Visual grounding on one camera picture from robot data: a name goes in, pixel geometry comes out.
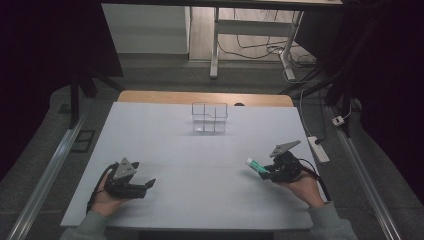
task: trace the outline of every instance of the white wall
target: white wall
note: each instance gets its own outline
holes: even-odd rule
[[[188,7],[124,4],[102,4],[102,7],[118,53],[189,52]]]

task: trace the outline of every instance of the white table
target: white table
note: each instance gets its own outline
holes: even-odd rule
[[[109,226],[166,230],[307,229],[307,205],[288,189],[263,181],[248,157],[271,164],[275,145],[301,140],[292,153],[315,165],[293,107],[228,107],[226,132],[195,133],[191,105],[114,103],[62,220],[76,226],[107,166],[127,157],[140,162],[131,180],[157,181],[144,199],[132,200]]]

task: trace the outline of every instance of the power strip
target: power strip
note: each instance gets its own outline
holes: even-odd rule
[[[324,148],[322,148],[321,144],[316,144],[315,141],[317,140],[316,137],[308,137],[309,145],[311,146],[312,150],[314,151],[315,156],[318,158],[318,161],[320,163],[327,163],[330,161],[327,154],[324,151]]]

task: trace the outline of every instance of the aluminum rail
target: aluminum rail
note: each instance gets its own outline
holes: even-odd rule
[[[327,111],[331,119],[337,117],[330,107],[327,107]],[[386,235],[386,238],[390,240],[402,239],[392,216],[387,210],[386,204],[378,193],[377,188],[375,187],[374,182],[370,177],[370,174],[368,173],[361,157],[358,154],[354,143],[350,138],[346,137],[341,128],[337,128],[337,133],[343,146],[345,147],[345,150],[347,151],[353,169],[355,170],[359,182],[364,189],[365,195],[368,197],[368,201],[371,204],[371,207],[375,211],[375,215],[381,225],[384,234]]]
[[[73,129],[68,129],[63,136],[62,141],[59,143],[59,146],[47,165],[46,170],[44,170],[43,175],[28,199],[21,215],[10,231],[9,236],[7,237],[8,240],[21,240],[26,238],[38,212],[41,209],[41,206],[44,203],[44,200],[46,199],[60,169],[62,168],[63,162],[65,161],[71,146],[81,129],[81,126],[87,118],[93,101],[94,100],[92,99],[84,100],[78,122],[75,124]]]

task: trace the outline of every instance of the person's left hand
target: person's left hand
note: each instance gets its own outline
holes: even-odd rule
[[[91,210],[98,212],[105,217],[112,215],[114,212],[116,212],[118,207],[121,206],[121,204],[130,200],[114,198],[104,190],[108,175],[109,174],[106,174],[103,177],[102,182],[100,183],[99,188],[97,189],[97,194],[93,206],[91,207]]]

